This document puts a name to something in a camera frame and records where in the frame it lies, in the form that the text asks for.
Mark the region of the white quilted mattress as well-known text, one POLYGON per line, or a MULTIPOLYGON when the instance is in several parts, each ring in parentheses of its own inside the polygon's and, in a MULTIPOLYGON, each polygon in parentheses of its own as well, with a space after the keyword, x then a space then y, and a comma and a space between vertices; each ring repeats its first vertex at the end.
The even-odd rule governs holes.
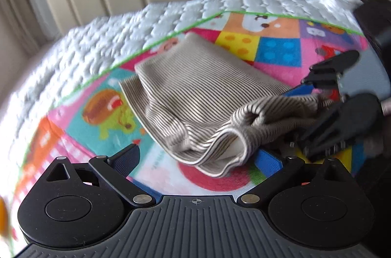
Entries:
POLYGON ((360 0, 189 0, 98 17, 69 31, 27 64, 1 107, 1 154, 20 164, 40 119, 77 87, 154 42, 223 11, 304 17, 359 29, 360 0))

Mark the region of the orange plastic object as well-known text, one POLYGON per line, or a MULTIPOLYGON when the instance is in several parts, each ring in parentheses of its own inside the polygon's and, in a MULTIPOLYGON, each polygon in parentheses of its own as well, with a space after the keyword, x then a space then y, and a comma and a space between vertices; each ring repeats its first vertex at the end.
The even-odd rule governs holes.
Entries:
POLYGON ((2 197, 0 197, 0 235, 3 238, 9 236, 9 212, 2 197))

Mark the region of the colourful cartoon patchwork blanket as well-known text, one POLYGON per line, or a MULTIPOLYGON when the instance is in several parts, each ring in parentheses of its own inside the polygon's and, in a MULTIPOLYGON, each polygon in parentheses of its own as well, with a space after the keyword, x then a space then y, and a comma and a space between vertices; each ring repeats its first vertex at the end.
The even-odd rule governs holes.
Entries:
POLYGON ((1 237, 1 256, 389 257, 389 138, 390 55, 379 55, 361 29, 304 17, 220 12, 122 60, 48 110, 7 206, 9 236, 1 237), (331 156, 309 159, 312 164, 293 157, 257 186, 264 177, 249 171, 256 153, 300 151, 297 141, 310 126, 261 146, 222 177, 182 164, 144 129, 120 83, 135 75, 139 62, 169 51, 190 32, 287 85, 287 96, 317 93, 329 99, 323 112, 359 93, 374 94, 382 125, 344 149, 347 168, 331 156), (337 89, 301 84, 310 66, 346 51, 358 51, 360 58, 344 71, 337 89), (150 193, 154 206, 46 207, 45 178, 57 157, 85 163, 131 144, 139 147, 140 161, 127 179, 150 193), (301 185, 307 167, 315 175, 301 185))

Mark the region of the beige striped knit garment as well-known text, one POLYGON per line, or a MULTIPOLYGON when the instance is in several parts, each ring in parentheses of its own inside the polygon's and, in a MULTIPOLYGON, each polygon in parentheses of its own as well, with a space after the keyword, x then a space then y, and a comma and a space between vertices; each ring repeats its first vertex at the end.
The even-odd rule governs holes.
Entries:
POLYGON ((135 66, 120 83, 148 134, 175 160, 210 177, 261 146, 311 126, 331 101, 289 87, 195 33, 135 66))

